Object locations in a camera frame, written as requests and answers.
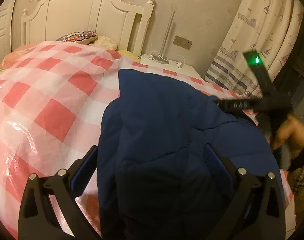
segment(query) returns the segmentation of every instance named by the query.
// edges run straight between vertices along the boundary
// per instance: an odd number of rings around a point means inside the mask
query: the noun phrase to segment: beige wallpaper
[[[144,6],[148,0],[123,0]],[[241,0],[156,0],[143,53],[159,50],[172,10],[176,11],[165,47],[165,57],[182,55],[204,77],[222,44]],[[16,0],[12,18],[12,49],[20,45],[20,19],[24,8],[32,13],[36,2]],[[193,42],[190,50],[173,45],[178,35]]]

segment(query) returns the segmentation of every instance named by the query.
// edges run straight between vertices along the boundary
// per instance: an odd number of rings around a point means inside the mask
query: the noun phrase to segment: red and white checkered sheet
[[[0,74],[0,220],[16,239],[29,174],[52,176],[97,145],[103,112],[119,96],[119,69],[166,75],[219,98],[238,97],[203,80],[133,62],[116,51],[75,43],[44,41],[8,67]],[[288,205],[293,194],[281,173]],[[62,228],[71,233],[55,198],[51,200]],[[96,173],[76,201],[100,232]]]

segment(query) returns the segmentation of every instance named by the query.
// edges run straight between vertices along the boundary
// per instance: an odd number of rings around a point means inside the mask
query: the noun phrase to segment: curtain fold
[[[272,80],[284,66],[300,30],[299,0],[242,0],[205,80],[248,97],[260,97],[242,52],[256,49]]]

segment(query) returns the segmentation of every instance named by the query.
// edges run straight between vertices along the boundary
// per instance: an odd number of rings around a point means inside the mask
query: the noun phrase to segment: navy blue jacket
[[[201,240],[233,195],[211,146],[236,167],[265,176],[279,168],[262,132],[222,112],[190,85],[119,71],[120,98],[106,108],[98,148],[105,240]]]

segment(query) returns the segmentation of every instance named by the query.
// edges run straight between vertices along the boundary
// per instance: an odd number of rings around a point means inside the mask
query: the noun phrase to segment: headboard
[[[133,53],[141,55],[143,42],[154,7],[148,0],[144,7],[121,0],[37,0],[36,9],[21,18],[21,44],[53,41],[66,34],[96,31],[116,41],[119,50],[127,50],[136,14],[141,22]]]

